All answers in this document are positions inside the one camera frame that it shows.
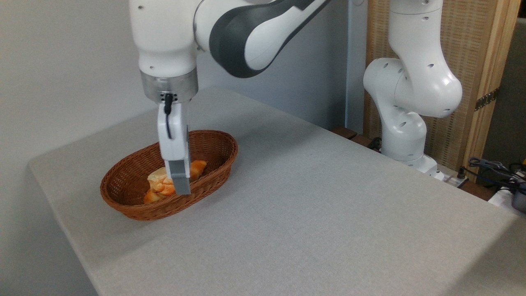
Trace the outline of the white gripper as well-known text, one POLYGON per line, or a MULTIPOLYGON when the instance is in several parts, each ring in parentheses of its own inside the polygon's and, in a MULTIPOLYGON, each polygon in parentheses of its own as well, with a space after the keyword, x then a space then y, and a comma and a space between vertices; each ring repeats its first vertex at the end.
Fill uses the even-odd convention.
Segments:
POLYGON ((191 193, 189 158, 189 103, 173 103, 170 114, 165 103, 158 106, 157 132, 160 154, 165 160, 167 176, 178 195, 191 193))

